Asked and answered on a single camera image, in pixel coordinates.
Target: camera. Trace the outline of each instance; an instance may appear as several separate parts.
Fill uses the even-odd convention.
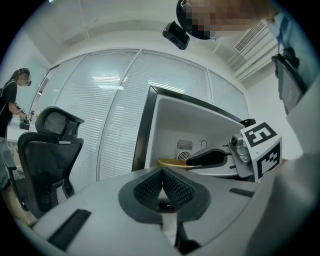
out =
[[[190,41],[190,37],[175,21],[169,23],[164,28],[162,35],[175,44],[180,50],[185,50]]]

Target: white table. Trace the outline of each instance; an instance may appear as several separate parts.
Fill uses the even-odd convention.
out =
[[[6,141],[18,143],[19,137],[27,132],[37,132],[34,124],[30,124],[29,130],[20,129],[20,118],[13,118],[6,131]]]

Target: shirt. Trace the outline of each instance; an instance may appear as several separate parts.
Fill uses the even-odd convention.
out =
[[[6,136],[7,126],[12,119],[12,113],[9,110],[9,103],[15,103],[17,97],[17,81],[9,80],[5,85],[0,97],[0,137]]]
[[[310,87],[319,73],[320,64],[304,31],[281,12],[274,18],[274,22],[268,22],[268,28],[284,48],[293,48],[299,59],[297,73],[305,85]]]

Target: black office chair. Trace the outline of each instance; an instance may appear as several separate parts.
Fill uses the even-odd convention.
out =
[[[17,167],[11,152],[3,153],[21,207],[38,219],[74,194],[69,175],[84,144],[77,138],[84,122],[58,107],[43,110],[35,122],[37,132],[26,132],[18,139],[23,179],[14,177]]]

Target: white wall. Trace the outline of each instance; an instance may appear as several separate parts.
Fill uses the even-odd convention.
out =
[[[24,30],[21,30],[12,41],[0,66],[0,87],[10,79],[12,74],[21,68],[31,73],[31,86],[18,86],[16,103],[29,114],[38,88],[46,76],[51,64],[38,51]]]
[[[300,143],[287,121],[284,103],[279,99],[278,79],[269,74],[246,92],[250,118],[265,121],[282,135],[282,158],[296,159],[303,154]]]
[[[240,91],[245,91],[244,86],[235,79],[226,63],[219,56],[199,45],[197,41],[190,40],[186,50],[179,50],[164,38],[161,32],[154,31],[117,31],[81,41],[66,49],[53,65],[82,54],[115,48],[145,49],[184,58],[212,70]]]

